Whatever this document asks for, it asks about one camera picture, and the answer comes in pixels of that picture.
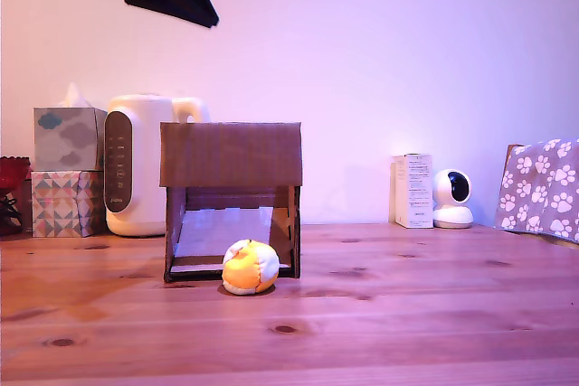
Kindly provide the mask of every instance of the stuffed toy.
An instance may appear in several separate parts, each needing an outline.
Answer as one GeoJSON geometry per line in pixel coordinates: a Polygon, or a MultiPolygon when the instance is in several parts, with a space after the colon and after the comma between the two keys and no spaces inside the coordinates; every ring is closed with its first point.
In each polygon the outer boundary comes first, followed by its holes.
{"type": "Polygon", "coordinates": [[[275,249],[255,240],[239,240],[223,258],[223,286],[238,296],[265,291],[278,278],[280,259],[275,249]]]}

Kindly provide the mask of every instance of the paw print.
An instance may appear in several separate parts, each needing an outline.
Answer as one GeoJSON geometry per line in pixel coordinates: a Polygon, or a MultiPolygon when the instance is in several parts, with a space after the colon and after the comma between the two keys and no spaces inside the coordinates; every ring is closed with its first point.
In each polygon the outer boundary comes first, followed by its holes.
{"type": "Polygon", "coordinates": [[[559,146],[559,149],[557,149],[557,155],[559,155],[559,158],[563,158],[567,155],[570,149],[571,142],[564,142],[559,146]]]}
{"type": "Polygon", "coordinates": [[[520,183],[517,183],[517,187],[517,193],[521,198],[531,194],[531,189],[533,188],[530,183],[527,183],[527,180],[523,180],[520,183]]]}
{"type": "Polygon", "coordinates": [[[553,201],[551,202],[551,207],[555,208],[558,212],[568,212],[573,208],[573,196],[562,192],[561,195],[556,194],[553,196],[553,201]]]}
{"type": "Polygon", "coordinates": [[[525,221],[527,219],[528,205],[523,205],[518,207],[517,217],[520,221],[525,221]]]}
{"type": "Polygon", "coordinates": [[[545,157],[544,155],[540,155],[535,163],[535,169],[540,174],[546,174],[546,170],[551,167],[549,163],[549,157],[545,157]]]}
{"type": "Polygon", "coordinates": [[[546,197],[546,187],[543,185],[538,186],[533,194],[531,195],[531,201],[533,202],[543,202],[546,197]]]}
{"type": "Polygon", "coordinates": [[[551,223],[551,231],[555,232],[555,235],[562,235],[563,237],[569,237],[569,232],[571,232],[571,227],[569,226],[569,221],[567,219],[563,219],[559,221],[555,219],[553,223],[551,223]]]}
{"type": "Polygon", "coordinates": [[[570,165],[565,165],[561,169],[557,169],[557,172],[555,172],[555,181],[560,181],[562,185],[572,183],[575,181],[575,170],[572,170],[570,165]]]}
{"type": "Polygon", "coordinates": [[[515,196],[506,194],[503,198],[500,198],[500,208],[504,209],[506,212],[510,212],[515,208],[515,196]]]}
{"type": "Polygon", "coordinates": [[[513,230],[516,224],[517,221],[515,220],[515,217],[508,216],[505,219],[503,219],[503,222],[500,224],[500,226],[506,230],[513,230]]]}
{"type": "Polygon", "coordinates": [[[503,187],[508,189],[511,184],[513,184],[513,174],[509,171],[505,171],[505,175],[503,176],[503,187]]]}
{"type": "Polygon", "coordinates": [[[546,151],[548,151],[551,148],[555,148],[555,145],[557,145],[559,142],[561,142],[561,139],[552,139],[549,140],[545,146],[543,146],[543,149],[545,149],[546,151]]]}
{"type": "Polygon", "coordinates": [[[521,172],[521,174],[528,174],[529,168],[533,165],[533,162],[529,157],[519,157],[517,169],[521,172]]]}
{"type": "Polygon", "coordinates": [[[541,219],[539,216],[533,216],[527,221],[527,231],[539,232],[543,228],[540,227],[541,219]]]}
{"type": "Polygon", "coordinates": [[[527,145],[527,146],[517,146],[517,147],[515,148],[515,155],[519,155],[519,154],[521,154],[521,153],[524,153],[525,151],[528,150],[529,147],[530,147],[530,145],[527,145]]]}

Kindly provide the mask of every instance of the cardboard roof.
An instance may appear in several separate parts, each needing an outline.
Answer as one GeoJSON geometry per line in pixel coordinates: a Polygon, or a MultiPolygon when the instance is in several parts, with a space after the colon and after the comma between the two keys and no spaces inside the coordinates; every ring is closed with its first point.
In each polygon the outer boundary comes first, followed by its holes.
{"type": "Polygon", "coordinates": [[[161,123],[161,186],[302,185],[300,123],[161,123]]]}

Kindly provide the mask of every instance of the tissue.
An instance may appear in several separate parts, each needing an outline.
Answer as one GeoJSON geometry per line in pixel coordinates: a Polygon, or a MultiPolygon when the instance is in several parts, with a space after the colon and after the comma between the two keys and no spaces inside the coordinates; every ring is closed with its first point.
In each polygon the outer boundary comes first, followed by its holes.
{"type": "Polygon", "coordinates": [[[69,84],[66,91],[66,96],[63,101],[60,101],[56,107],[58,108],[91,108],[92,105],[82,96],[79,87],[76,83],[69,84]]]}

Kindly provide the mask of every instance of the cloud pattern tissue box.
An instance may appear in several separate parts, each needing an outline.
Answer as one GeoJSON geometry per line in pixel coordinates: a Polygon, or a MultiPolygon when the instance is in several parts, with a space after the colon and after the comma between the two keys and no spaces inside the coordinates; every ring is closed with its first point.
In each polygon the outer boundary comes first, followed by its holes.
{"type": "Polygon", "coordinates": [[[102,172],[33,172],[34,237],[88,237],[106,230],[102,172]]]}
{"type": "Polygon", "coordinates": [[[106,117],[98,108],[35,108],[34,170],[102,171],[106,117]]]}

